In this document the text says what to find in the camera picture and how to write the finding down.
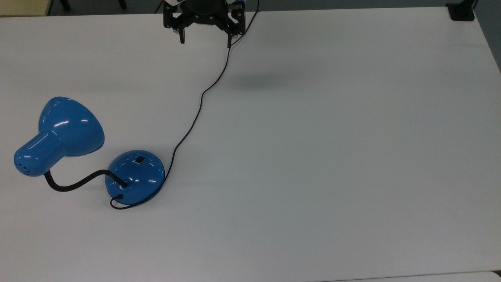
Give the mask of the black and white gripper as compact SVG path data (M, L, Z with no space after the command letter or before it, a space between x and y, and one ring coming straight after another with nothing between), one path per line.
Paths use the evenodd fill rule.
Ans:
M216 26L227 34L227 48L232 38L247 32L244 0L164 0L163 25L186 42L185 29L193 24Z

